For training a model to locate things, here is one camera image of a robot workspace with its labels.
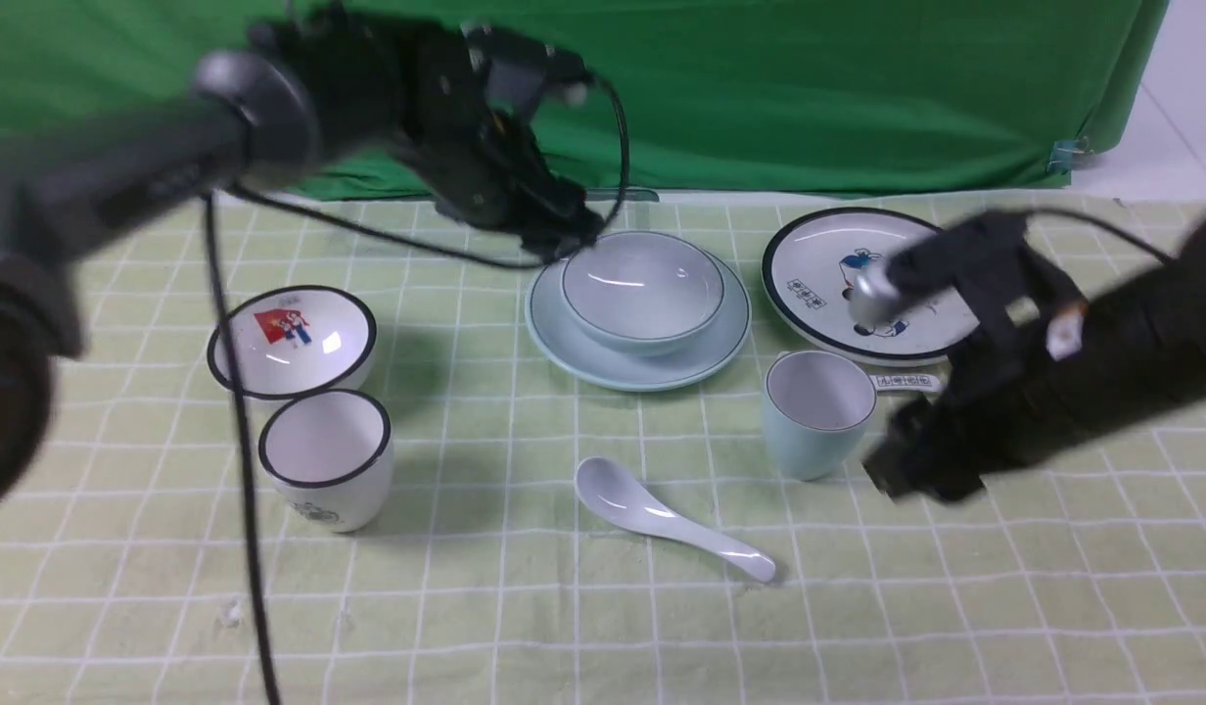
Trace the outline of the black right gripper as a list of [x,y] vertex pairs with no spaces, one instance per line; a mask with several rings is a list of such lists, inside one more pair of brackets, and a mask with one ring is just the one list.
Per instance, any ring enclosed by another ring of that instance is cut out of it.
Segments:
[[993,398],[1081,349],[1085,294],[1028,243],[1032,218],[1032,211],[970,215],[857,274],[849,312],[859,325],[898,321],[950,293],[976,321],[948,351],[952,375],[939,395],[900,407],[863,460],[886,497],[960,501],[983,488],[984,474],[1009,470],[974,424]]

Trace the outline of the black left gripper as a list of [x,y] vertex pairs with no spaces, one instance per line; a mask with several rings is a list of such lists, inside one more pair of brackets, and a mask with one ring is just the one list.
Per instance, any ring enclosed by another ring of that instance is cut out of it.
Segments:
[[425,27],[403,67],[397,159],[441,215],[519,237],[546,263],[595,245],[604,218],[575,180],[554,174],[532,127],[545,100],[572,106],[602,84],[580,54],[508,27]]

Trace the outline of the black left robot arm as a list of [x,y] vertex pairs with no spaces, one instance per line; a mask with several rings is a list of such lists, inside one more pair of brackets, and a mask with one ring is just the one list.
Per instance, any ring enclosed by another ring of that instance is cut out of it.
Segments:
[[181,95],[0,139],[0,499],[42,447],[53,362],[84,353],[77,263],[192,198],[289,189],[376,147],[446,217],[554,262],[607,219],[552,172],[531,123],[545,99],[591,89],[616,98],[580,54],[510,28],[334,1],[254,23]]

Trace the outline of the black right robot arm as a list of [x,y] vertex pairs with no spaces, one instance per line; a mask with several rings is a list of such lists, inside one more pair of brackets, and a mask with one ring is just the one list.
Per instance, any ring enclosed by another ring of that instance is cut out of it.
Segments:
[[895,411],[862,460],[890,499],[964,501],[987,476],[1206,401],[1206,217],[1178,254],[1157,253],[1155,266],[1087,298],[1028,243],[1041,213],[984,210],[859,274],[857,324],[895,321],[946,293],[976,318],[952,345],[944,389]]

